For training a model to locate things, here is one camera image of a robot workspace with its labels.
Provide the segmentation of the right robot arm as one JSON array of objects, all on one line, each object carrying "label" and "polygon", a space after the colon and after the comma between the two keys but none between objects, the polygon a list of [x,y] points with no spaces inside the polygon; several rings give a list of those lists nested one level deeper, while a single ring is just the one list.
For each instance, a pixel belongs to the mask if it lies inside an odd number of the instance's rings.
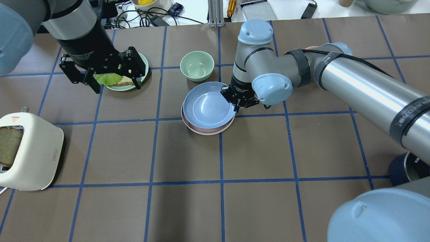
[{"label": "right robot arm", "polygon": [[[235,111],[281,103],[293,88],[314,81],[370,121],[397,144],[429,164],[429,96],[362,59],[344,43],[294,49],[277,57],[273,28],[244,22],[231,83],[221,95]],[[428,242],[429,177],[366,192],[332,215],[328,242]]]}]

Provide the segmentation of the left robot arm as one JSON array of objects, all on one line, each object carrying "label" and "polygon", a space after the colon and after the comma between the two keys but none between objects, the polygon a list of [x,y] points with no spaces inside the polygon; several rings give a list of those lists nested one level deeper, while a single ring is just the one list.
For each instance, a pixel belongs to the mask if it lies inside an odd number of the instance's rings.
[{"label": "left robot arm", "polygon": [[99,94],[94,75],[117,74],[141,89],[147,67],[135,47],[119,52],[87,0],[2,0],[1,75],[12,72],[44,26],[66,51],[63,73],[74,83],[89,85]]}]

